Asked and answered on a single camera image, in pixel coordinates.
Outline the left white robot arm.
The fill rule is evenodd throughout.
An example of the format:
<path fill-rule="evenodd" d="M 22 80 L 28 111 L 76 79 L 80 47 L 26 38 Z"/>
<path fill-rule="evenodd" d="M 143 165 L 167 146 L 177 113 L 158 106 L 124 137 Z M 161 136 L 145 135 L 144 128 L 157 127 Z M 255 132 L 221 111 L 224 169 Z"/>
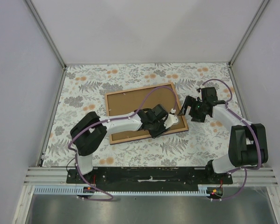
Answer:
<path fill-rule="evenodd" d="M 148 131 L 157 138 L 179 122 L 176 110 L 168 112 L 161 104 L 151 108 L 137 109 L 116 116 L 98 116 L 89 112 L 71 129 L 71 142 L 68 148 L 75 152 L 77 178 L 89 183 L 93 178 L 93 153 L 99 148 L 105 137 L 127 131 Z"/>

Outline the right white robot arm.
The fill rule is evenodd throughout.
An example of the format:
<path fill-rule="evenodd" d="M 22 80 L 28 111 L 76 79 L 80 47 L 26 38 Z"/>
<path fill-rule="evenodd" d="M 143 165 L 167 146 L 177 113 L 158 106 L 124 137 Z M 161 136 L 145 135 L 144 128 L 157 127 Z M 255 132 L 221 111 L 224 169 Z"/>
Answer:
<path fill-rule="evenodd" d="M 208 161 L 204 178 L 208 183 L 216 183 L 221 176 L 229 176 L 240 169 L 257 170 L 267 163 L 266 129 L 261 123 L 252 123 L 236 114 L 228 103 L 219 100 L 214 87 L 199 88 L 201 97 L 186 96 L 178 113 L 186 113 L 192 122 L 205 122 L 207 116 L 219 121 L 230 133 L 228 152 L 215 160 Z"/>

